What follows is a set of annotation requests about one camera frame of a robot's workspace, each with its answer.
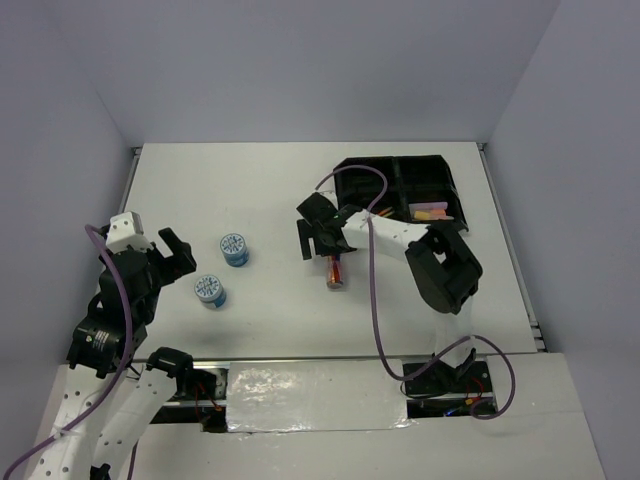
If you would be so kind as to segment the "purple highlighter marker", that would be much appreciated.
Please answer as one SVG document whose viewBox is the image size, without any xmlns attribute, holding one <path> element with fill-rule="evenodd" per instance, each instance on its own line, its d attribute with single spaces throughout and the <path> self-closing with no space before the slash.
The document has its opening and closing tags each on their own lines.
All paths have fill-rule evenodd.
<svg viewBox="0 0 640 480">
<path fill-rule="evenodd" d="M 415 212 L 415 211 L 432 211 L 432 210 L 444 210 L 444 211 L 446 211 L 447 208 L 448 208 L 448 203 L 446 201 L 411 203 L 409 205 L 409 210 L 411 212 Z"/>
</svg>

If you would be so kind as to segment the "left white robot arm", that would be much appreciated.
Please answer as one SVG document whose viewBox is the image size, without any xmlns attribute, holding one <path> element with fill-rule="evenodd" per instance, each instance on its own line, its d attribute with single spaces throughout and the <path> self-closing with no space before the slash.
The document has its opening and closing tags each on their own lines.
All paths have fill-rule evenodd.
<svg viewBox="0 0 640 480">
<path fill-rule="evenodd" d="M 105 267 L 67 354 L 62 398 L 33 479 L 117 479 L 130 469 L 140 437 L 165 401 L 196 385 L 190 355 L 161 347 L 151 354 L 129 396 L 112 405 L 136 350 L 147 337 L 163 287 L 191 274 L 191 247 L 169 228 L 159 236 L 164 256 L 132 211 L 86 228 Z"/>
</svg>

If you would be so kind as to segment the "orange yellow highlighter marker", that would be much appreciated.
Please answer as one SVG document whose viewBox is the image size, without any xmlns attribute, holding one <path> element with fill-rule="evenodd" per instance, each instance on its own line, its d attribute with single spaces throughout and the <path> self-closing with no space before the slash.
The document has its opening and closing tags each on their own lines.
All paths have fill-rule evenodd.
<svg viewBox="0 0 640 480">
<path fill-rule="evenodd" d="M 412 216 L 416 221 L 452 220 L 444 209 L 416 210 Z"/>
</svg>

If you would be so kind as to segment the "pink capped crayon tube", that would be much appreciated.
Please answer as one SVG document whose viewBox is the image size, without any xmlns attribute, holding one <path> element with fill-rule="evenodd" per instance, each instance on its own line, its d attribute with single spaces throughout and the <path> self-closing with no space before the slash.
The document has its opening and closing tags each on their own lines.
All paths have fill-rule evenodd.
<svg viewBox="0 0 640 480">
<path fill-rule="evenodd" d="M 345 286 L 340 255 L 331 255 L 327 258 L 326 286 L 329 290 L 339 290 Z"/>
</svg>

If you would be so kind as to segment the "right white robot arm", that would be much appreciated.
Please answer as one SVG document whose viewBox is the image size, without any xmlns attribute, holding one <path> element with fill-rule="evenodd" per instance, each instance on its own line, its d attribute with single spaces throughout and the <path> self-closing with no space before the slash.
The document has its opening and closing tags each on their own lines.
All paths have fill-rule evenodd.
<svg viewBox="0 0 640 480">
<path fill-rule="evenodd" d="M 470 377 L 476 359 L 471 322 L 462 316 L 478 291 L 483 269 L 457 229 L 446 222 L 406 223 L 375 215 L 365 208 L 339 209 L 315 192 L 296 207 L 302 257 L 368 251 L 369 298 L 373 336 L 384 369 L 408 382 L 426 373 L 446 391 L 457 391 Z M 375 256 L 380 253 L 408 266 L 418 293 L 437 314 L 436 348 L 428 363 L 411 374 L 396 373 L 384 352 L 379 325 Z"/>
</svg>

